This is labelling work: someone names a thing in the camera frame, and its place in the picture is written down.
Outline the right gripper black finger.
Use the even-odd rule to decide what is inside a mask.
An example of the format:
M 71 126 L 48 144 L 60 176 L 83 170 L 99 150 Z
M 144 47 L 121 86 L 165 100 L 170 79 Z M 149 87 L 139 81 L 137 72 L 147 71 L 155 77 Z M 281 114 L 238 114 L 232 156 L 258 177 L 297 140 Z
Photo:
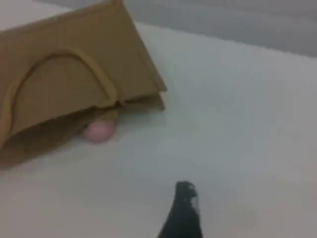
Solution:
M 172 206 L 158 238 L 202 238 L 199 197 L 194 184 L 178 181 Z

